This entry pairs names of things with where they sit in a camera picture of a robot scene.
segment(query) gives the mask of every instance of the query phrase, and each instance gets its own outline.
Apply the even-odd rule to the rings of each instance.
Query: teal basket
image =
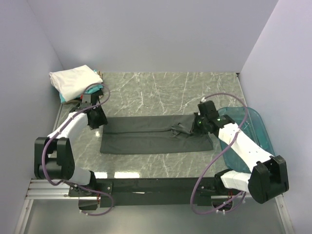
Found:
[[[243,121],[245,116],[244,107],[224,107],[219,110],[220,115],[228,115],[238,125]],[[257,111],[248,107],[248,117],[241,127],[241,130],[258,146],[275,156],[272,144],[270,142],[267,130],[263,124],[262,118]],[[220,140],[221,149],[228,145]],[[238,156],[233,149],[229,149],[223,154],[225,165],[237,172],[251,173],[246,163]]]

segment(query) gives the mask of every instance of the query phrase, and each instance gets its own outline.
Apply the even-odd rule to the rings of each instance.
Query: white wall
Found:
[[[0,232],[13,232],[33,176],[34,141],[59,107],[48,72],[62,70],[25,0],[0,1]]]
[[[286,202],[296,233],[311,233],[312,3],[279,0],[240,74],[249,106],[263,117],[287,161]]]
[[[240,72],[277,0],[28,0],[65,69]]]

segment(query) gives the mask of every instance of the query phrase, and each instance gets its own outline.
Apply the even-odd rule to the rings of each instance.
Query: wire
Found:
[[[238,128],[240,129],[241,126],[245,123],[246,119],[247,119],[247,116],[248,116],[248,109],[247,109],[247,106],[245,105],[245,103],[243,102],[243,100],[239,99],[238,97],[236,97],[235,95],[233,94],[229,94],[229,93],[215,93],[215,94],[211,94],[211,95],[208,95],[205,97],[205,100],[210,98],[210,97],[213,97],[213,96],[216,96],[216,95],[227,95],[227,96],[231,96],[233,98],[235,98],[236,100],[238,100],[244,107],[245,109],[245,116],[242,120],[242,122],[239,124]],[[213,213],[213,212],[216,212],[217,210],[221,209],[222,207],[224,207],[226,204],[230,203],[231,201],[233,201],[236,197],[240,196],[243,194],[243,192],[239,192],[237,195],[233,196],[231,199],[227,200],[226,202],[224,202],[223,204],[221,204],[220,206],[214,208],[214,209],[211,209],[211,210],[208,210],[208,211],[204,211],[204,212],[201,212],[201,211],[198,211],[195,209],[194,207],[194,198],[195,198],[195,194],[196,194],[196,191],[197,191],[197,188],[201,182],[201,180],[203,179],[204,175],[206,174],[206,172],[208,171],[208,169],[225,153],[227,152],[230,147],[234,144],[234,142],[236,141],[237,139],[237,136],[238,136],[238,132],[236,132],[232,142],[227,146],[225,147],[224,150],[221,151],[221,153],[219,153],[208,165],[207,167],[203,170],[203,172],[201,173],[201,175],[199,176],[194,188],[193,188],[193,191],[192,191],[192,195],[191,195],[191,200],[190,200],[190,205],[191,205],[191,209],[192,211],[197,214],[197,215],[207,215],[207,214],[210,214],[210,213]],[[243,199],[245,198],[245,195],[246,193],[243,195],[243,198],[242,200],[238,203],[238,205],[240,205],[243,201]]]
[[[64,125],[59,129],[59,131],[56,132],[56,133],[47,141],[47,143],[45,144],[45,146],[44,146],[44,148],[43,148],[43,151],[42,151],[42,158],[41,158],[43,174],[44,174],[45,178],[47,179],[47,181],[48,181],[50,184],[52,184],[53,186],[58,186],[59,184],[61,184],[61,183],[63,183],[63,182],[65,182],[66,184],[70,184],[70,183],[69,183],[68,181],[64,181],[64,180],[60,180],[60,181],[57,182],[57,183],[55,183],[55,182],[52,181],[52,179],[50,178],[50,176],[49,176],[49,174],[48,174],[48,172],[47,172],[47,168],[46,168],[46,165],[45,165],[45,156],[46,156],[46,153],[47,153],[47,149],[48,149],[49,145],[51,144],[51,142],[68,126],[68,124],[69,124],[76,116],[78,116],[78,115],[81,114],[81,113],[84,113],[84,112],[87,111],[87,110],[90,110],[90,109],[93,109],[93,108],[97,108],[97,107],[103,105],[104,103],[106,103],[106,102],[108,101],[109,97],[111,96],[111,91],[109,90],[109,88],[107,88],[106,86],[104,86],[102,83],[93,83],[93,84],[90,84],[89,86],[87,86],[87,87],[84,89],[84,91],[83,91],[82,93],[84,94],[84,93],[86,92],[86,90],[88,90],[89,87],[91,87],[91,86],[93,86],[93,85],[98,85],[98,84],[102,85],[103,88],[105,88],[105,89],[108,91],[108,96],[107,96],[107,98],[106,98],[103,102],[100,102],[100,103],[98,103],[98,104],[96,104],[96,105],[93,105],[93,106],[88,106],[88,107],[86,107],[86,108],[84,108],[84,109],[82,109],[82,110],[76,112],[70,119],[68,119],[68,120],[64,123]],[[100,215],[107,214],[107,213],[110,212],[111,209],[113,208],[113,206],[114,206],[114,200],[113,200],[113,198],[112,198],[112,196],[111,196],[110,194],[104,193],[104,192],[101,192],[101,191],[96,191],[96,190],[88,189],[88,188],[85,188],[85,187],[83,187],[83,186],[81,186],[81,185],[77,185],[77,187],[79,187],[79,188],[81,188],[81,189],[83,189],[83,190],[89,191],[89,192],[93,192],[93,193],[97,193],[97,194],[101,194],[101,195],[107,196],[107,197],[110,198],[110,200],[111,200],[111,202],[112,202],[110,208],[109,208],[107,211],[103,212],[103,213],[99,213],[99,214],[89,214],[89,213],[87,213],[87,212],[85,212],[85,211],[82,211],[82,213],[84,213],[84,214],[86,214],[86,215],[89,215],[89,216],[100,216]]]

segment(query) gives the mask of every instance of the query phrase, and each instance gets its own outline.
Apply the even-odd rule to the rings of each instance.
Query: marble tabletop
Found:
[[[244,99],[235,73],[103,73],[111,97],[103,110],[107,117],[186,115],[197,111],[205,95],[228,92]],[[228,96],[217,96],[216,108],[241,106]],[[66,118],[74,104],[63,104],[57,126]],[[161,178],[196,177],[221,151],[219,140],[211,135],[214,149],[207,152],[111,155],[99,152],[103,126],[85,127],[72,144],[76,165],[92,170],[97,178]],[[206,176],[226,169],[221,157]]]

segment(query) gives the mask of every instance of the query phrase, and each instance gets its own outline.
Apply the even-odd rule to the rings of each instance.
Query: white arm segment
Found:
[[[230,123],[219,129],[219,139],[230,144],[234,139],[236,132],[238,136],[231,148],[244,160],[249,170],[252,172],[257,162],[265,162],[270,160],[271,154],[261,149],[246,134],[239,130],[236,123]],[[251,174],[229,171],[221,176],[221,180],[225,188],[237,189],[245,192],[248,190],[248,180]]]
[[[52,137],[57,133],[60,128],[70,119],[76,112],[69,113],[67,119],[48,137]],[[74,141],[79,136],[80,132],[83,130],[85,126],[88,125],[88,117],[87,114],[81,113],[77,115],[68,125],[67,127],[59,134],[56,138],[60,139],[62,137],[68,138],[71,145],[74,144]],[[74,174],[69,179],[70,182],[79,184],[79,185],[87,185],[90,183],[91,173],[88,170],[82,169],[78,166],[75,166]]]

